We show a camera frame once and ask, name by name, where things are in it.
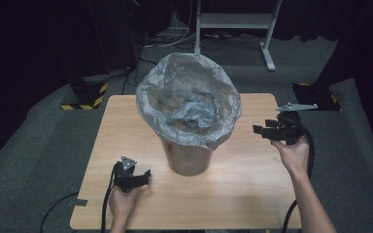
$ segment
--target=shelf leg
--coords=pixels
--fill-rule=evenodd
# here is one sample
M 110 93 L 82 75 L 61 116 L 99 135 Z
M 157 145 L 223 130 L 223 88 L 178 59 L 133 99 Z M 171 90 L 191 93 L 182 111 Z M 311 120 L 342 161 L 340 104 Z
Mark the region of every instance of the shelf leg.
M 280 11 L 282 3 L 283 3 L 283 0 L 277 0 L 277 3 L 275 4 L 274 13 L 272 14 L 271 21 L 269 22 L 268 31 L 266 32 L 265 43 L 264 42 L 259 43 L 262 54 L 265 59 L 266 66 L 269 71 L 276 70 L 274 62 L 272 61 L 271 54 L 269 53 L 268 47 L 269 47 L 269 43 L 271 42 L 272 33 L 274 32 L 275 23 L 277 22 L 277 18 L 278 18 L 278 12 Z
M 196 6 L 196 33 L 195 33 L 195 47 L 193 52 L 201 54 L 201 0 L 198 0 Z

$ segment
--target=human hand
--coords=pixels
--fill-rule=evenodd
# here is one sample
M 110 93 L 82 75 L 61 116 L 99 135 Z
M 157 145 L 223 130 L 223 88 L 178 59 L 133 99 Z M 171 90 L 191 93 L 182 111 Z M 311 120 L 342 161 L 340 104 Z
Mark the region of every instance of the human hand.
M 114 218 L 128 218 L 132 213 L 139 187 L 133 188 L 129 193 L 122 192 L 114 186 L 109 196 L 109 206 Z
M 279 141 L 271 141 L 271 144 L 278 149 L 283 164 L 290 175 L 307 174 L 310 146 L 305 137 L 300 137 L 298 143 L 291 146 Z

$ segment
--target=silver plastic bag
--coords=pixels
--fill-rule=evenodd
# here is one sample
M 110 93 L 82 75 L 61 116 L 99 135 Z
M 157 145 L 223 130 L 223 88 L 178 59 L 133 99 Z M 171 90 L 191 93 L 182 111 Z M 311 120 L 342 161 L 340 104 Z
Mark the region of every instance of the silver plastic bag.
M 240 95 L 223 69 L 192 53 L 164 57 L 138 85 L 138 112 L 163 140 L 215 150 L 241 115 Z

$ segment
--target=white shelf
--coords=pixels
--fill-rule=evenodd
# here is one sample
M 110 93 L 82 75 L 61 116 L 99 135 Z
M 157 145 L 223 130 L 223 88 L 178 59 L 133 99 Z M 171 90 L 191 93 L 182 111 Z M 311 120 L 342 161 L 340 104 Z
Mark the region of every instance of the white shelf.
M 201 28 L 268 29 L 272 14 L 201 14 Z
M 276 0 L 274 12 L 272 14 L 221 14 L 221 13 L 201 13 L 201 0 L 198 0 L 196 8 L 196 41 L 193 52 L 201 54 L 201 29 L 202 28 L 243 28 L 243 29 L 266 29 L 265 42 L 259 43 L 266 66 L 269 71 L 275 71 L 268 47 L 271 42 L 278 12 L 283 0 Z

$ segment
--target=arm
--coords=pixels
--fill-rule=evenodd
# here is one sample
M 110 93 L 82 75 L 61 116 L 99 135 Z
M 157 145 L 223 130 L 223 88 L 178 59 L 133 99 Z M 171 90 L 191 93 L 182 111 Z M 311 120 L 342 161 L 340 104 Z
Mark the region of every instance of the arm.
M 114 215 L 110 233 L 124 233 L 126 222 L 131 215 L 139 187 L 132 189 L 129 193 L 123 193 L 117 186 L 111 190 L 109 205 Z
M 303 231 L 336 232 L 307 175 L 308 143 L 303 137 L 293 146 L 286 146 L 278 141 L 271 143 L 280 152 L 292 180 Z

